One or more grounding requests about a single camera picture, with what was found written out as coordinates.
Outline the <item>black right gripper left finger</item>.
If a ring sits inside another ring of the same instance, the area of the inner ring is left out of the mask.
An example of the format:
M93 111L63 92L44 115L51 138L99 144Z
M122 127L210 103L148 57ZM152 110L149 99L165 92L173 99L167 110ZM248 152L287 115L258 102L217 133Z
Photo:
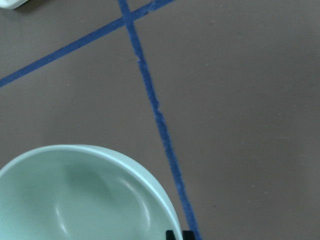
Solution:
M174 234L173 230L167 230L165 232L165 239L166 240L175 240L175 234Z

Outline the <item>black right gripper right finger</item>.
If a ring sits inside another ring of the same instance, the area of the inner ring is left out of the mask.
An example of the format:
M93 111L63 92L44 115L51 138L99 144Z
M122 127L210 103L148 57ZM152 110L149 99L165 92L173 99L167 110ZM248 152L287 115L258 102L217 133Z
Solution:
M183 240L195 240L195 234L192 230L183 230L182 238Z

